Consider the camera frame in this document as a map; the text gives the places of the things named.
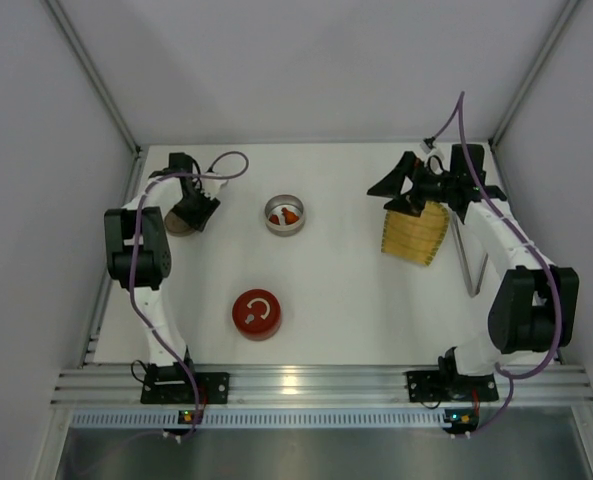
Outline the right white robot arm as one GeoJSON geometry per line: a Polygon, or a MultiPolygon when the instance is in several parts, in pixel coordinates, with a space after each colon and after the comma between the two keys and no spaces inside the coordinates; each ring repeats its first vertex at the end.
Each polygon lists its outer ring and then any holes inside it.
{"type": "Polygon", "coordinates": [[[527,237],[502,189],[486,184],[484,159],[480,144],[453,145],[447,164],[437,155],[421,159],[406,151],[367,191],[385,199],[388,218],[417,220],[431,204],[447,207],[499,275],[485,330],[438,359],[437,387],[454,400],[475,394],[497,400],[496,392],[485,390],[497,375],[516,380],[505,367],[525,355],[544,357],[524,378],[544,370],[571,341],[580,287],[573,268],[555,265],[527,237]]]}

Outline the metal serving tongs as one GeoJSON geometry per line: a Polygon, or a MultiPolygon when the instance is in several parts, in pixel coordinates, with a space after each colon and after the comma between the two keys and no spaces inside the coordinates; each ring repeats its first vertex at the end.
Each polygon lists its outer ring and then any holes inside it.
{"type": "Polygon", "coordinates": [[[464,284],[467,290],[467,293],[470,298],[477,297],[482,289],[485,273],[487,270],[487,264],[489,256],[486,252],[483,253],[480,265],[478,268],[477,276],[473,276],[473,272],[470,266],[470,262],[467,256],[465,242],[463,240],[462,231],[461,231],[461,223],[458,216],[455,213],[450,214],[450,223],[451,223],[451,231],[452,236],[457,248],[458,259],[463,275],[464,284]]]}

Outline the beige round lid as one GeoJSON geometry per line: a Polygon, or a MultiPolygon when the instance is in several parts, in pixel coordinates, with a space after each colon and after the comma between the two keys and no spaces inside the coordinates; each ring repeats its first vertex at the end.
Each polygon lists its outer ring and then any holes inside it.
{"type": "Polygon", "coordinates": [[[176,237],[187,237],[196,232],[185,222],[174,210],[170,210],[164,217],[164,226],[169,235],[176,237]]]}

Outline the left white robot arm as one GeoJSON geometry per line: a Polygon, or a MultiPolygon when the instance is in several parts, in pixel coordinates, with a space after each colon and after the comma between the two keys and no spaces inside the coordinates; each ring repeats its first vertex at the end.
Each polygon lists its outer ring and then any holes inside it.
{"type": "Polygon", "coordinates": [[[221,159],[203,170],[189,154],[173,152],[131,200],[104,213],[106,268],[143,327],[149,349],[143,385],[151,390],[169,382],[197,387],[189,347],[163,295],[173,266],[165,217],[174,214],[194,231],[205,229],[230,179],[217,170],[221,159]]]}

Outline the red round lid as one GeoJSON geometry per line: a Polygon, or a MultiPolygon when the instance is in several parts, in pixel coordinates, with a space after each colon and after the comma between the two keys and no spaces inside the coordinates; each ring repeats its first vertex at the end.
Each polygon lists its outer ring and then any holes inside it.
{"type": "Polygon", "coordinates": [[[282,311],[278,299],[264,289],[252,289],[242,293],[232,307],[232,320],[235,325],[249,325],[262,328],[282,321],[282,311]]]}

